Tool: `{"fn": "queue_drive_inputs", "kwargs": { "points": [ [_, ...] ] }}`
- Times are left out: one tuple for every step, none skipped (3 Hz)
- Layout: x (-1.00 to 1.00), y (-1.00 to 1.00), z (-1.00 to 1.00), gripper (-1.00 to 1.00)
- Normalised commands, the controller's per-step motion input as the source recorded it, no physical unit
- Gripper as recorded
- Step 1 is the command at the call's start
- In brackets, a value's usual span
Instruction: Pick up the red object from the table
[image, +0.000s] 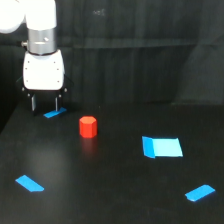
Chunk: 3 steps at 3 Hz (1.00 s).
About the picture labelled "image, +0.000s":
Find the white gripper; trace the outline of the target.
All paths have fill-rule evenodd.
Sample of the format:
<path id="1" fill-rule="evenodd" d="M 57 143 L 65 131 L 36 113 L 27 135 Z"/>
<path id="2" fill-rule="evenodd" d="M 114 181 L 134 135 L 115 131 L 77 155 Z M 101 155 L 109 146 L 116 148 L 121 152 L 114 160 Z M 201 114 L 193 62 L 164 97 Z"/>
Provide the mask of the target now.
<path id="1" fill-rule="evenodd" d="M 62 52 L 57 50 L 49 55 L 34 55 L 26 51 L 23 61 L 21 91 L 31 97 L 31 110 L 36 114 L 38 91 L 56 92 L 55 110 L 61 108 L 62 93 L 66 92 L 65 66 Z"/>

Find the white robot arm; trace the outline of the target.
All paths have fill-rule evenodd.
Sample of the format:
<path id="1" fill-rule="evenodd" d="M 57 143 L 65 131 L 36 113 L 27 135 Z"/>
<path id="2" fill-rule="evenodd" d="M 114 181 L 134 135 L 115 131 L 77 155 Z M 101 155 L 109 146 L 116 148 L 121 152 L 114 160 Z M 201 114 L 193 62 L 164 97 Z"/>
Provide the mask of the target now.
<path id="1" fill-rule="evenodd" d="M 21 43 L 26 49 L 22 89 L 31 98 L 32 111 L 36 110 L 36 91 L 54 91 L 55 110 L 45 117 L 57 116 L 66 111 L 61 100 L 67 88 L 63 56 L 57 48 L 55 0 L 0 0 L 0 33 L 13 33 L 22 24 L 28 31 L 28 40 Z"/>

